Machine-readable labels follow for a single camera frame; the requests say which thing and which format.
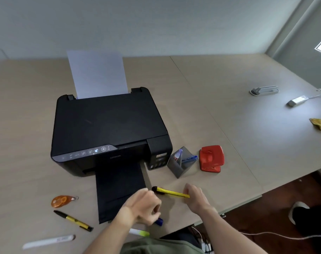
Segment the person's black trouser leg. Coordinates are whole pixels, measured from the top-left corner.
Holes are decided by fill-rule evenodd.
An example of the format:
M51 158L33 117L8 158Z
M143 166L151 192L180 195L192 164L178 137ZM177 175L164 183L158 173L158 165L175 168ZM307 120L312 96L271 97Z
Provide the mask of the person's black trouser leg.
M321 205L310 207L305 219L296 225L303 236L321 235ZM317 254L321 254L321 237L311 238L312 246Z

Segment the white and grey stapler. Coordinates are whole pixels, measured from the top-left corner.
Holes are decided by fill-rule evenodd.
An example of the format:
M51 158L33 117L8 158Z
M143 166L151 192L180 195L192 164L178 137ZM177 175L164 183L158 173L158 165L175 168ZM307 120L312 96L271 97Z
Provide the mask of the white and grey stapler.
M265 86L265 87L253 88L249 91L249 93L252 96L258 97L258 96L264 96L264 95L277 94L279 93L279 89L277 85Z

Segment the person's left forearm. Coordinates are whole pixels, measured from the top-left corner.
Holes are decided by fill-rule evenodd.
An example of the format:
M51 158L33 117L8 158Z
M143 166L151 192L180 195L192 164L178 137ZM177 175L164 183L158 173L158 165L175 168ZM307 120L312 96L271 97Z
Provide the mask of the person's left forearm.
M83 254L120 254L136 219L137 216L129 208L123 208Z

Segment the white power strip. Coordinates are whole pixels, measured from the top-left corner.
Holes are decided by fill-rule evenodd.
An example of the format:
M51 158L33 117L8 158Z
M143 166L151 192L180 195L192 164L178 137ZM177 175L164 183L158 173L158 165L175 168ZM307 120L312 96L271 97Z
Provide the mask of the white power strip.
M212 254L212 246L210 243L206 243L203 239L200 239L201 249L205 254Z

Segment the black inkjet printer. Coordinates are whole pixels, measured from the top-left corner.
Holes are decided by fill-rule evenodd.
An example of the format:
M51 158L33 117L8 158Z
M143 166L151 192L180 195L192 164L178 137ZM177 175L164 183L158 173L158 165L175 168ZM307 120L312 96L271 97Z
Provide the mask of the black inkjet printer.
M95 175L99 224L145 188L141 165L155 170L172 154L167 128L145 87L131 93L57 99L50 156L78 177Z

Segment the white paper sheet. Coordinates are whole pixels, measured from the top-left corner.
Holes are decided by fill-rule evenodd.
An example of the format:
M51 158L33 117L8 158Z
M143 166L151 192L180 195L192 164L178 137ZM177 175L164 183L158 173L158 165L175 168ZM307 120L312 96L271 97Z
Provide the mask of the white paper sheet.
M69 50L77 99L128 94L123 57L117 51Z

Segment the white and green highlighter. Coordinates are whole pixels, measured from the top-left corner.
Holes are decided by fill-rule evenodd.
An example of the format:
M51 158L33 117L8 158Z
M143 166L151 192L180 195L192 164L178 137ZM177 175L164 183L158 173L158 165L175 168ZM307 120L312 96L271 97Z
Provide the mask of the white and green highlighter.
M138 235L138 236L142 236L142 237L149 237L150 236L150 233L147 232L147 231L139 230L139 229L133 229L133 228L131 228L129 230L129 234Z

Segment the grey metal pen holder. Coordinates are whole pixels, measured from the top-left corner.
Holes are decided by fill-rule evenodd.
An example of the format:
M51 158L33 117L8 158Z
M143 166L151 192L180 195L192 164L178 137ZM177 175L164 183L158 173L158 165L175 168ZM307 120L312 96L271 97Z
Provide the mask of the grey metal pen holder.
M195 163L195 162L190 162L190 163L182 164L181 163L182 159L186 159L188 157L195 156L195 155L190 153L188 149L186 149L184 146L181 147L181 149L183 150L181 160L175 161L173 158L174 154L178 151L177 150L170 156L170 159L167 164L167 167L171 170L171 172L175 175L177 179L180 178L182 175L184 175L190 169L190 167L192 167L192 165Z

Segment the yellow utility knife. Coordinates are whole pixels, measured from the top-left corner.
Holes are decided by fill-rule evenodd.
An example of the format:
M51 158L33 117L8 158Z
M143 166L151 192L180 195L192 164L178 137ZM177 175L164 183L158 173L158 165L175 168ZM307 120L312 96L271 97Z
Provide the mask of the yellow utility knife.
M160 188L157 186L152 187L151 190L156 194L172 195L172 196L178 196L178 197L183 197L183 198L190 198L190 196L188 194L166 190L166 189L163 189L163 188Z

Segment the person's right hand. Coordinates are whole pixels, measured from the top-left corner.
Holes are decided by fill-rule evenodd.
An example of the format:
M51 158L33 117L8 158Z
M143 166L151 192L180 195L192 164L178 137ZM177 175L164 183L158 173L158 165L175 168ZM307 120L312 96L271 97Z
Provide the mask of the person's right hand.
M188 206L188 208L200 217L208 211L217 212L217 210L210 205L202 189L199 187L196 187L196 205Z

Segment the person's white shoe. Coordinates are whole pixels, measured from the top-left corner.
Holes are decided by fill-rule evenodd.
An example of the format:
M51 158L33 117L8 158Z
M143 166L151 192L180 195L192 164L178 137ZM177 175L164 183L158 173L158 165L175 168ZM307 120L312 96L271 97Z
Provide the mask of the person's white shoe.
M290 208L288 218L292 224L297 225L309 214L310 207L304 202L297 201Z

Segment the person's right forearm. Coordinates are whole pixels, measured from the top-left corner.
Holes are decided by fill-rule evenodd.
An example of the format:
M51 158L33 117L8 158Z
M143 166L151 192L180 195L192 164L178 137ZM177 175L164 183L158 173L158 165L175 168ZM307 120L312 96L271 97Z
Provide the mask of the person's right forearm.
M215 254L268 254L228 224L211 206L198 214L205 226Z

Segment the white marker pen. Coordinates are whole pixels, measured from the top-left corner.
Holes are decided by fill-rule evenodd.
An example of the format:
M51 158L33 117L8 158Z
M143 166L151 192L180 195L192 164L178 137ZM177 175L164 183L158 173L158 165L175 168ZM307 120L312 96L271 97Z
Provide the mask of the white marker pen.
M23 250L30 249L30 248L37 248L57 243L64 243L64 242L70 242L73 241L76 238L76 235L65 235L55 238L49 238L49 239L42 239L42 240L36 240L32 242L25 243L22 246Z

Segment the black and yellow pen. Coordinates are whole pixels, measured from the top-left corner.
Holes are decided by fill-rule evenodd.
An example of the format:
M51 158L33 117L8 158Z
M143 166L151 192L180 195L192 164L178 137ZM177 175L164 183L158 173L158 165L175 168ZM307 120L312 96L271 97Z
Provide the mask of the black and yellow pen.
M81 222L80 220L78 220L78 219L76 219L76 218L74 218L74 217L71 217L71 216L67 215L66 213L63 213L63 212L58 211L58 210L54 210L53 212L54 212L55 214L57 214L58 216L60 216L60 217L62 217L62 218L64 218L64 219L66 219L66 220L68 220L68 221L70 221L70 222L78 225L80 228L82 228L82 229L84 229L84 230L86 230L86 231L92 232L93 229L94 229L93 227L87 225L87 224L84 223L84 222Z

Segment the person's green shirt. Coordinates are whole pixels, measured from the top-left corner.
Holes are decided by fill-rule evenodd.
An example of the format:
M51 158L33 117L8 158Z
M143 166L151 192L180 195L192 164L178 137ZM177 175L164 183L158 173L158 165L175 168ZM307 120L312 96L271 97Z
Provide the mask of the person's green shirt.
M183 240L141 238L124 243L120 254L204 254L204 252Z

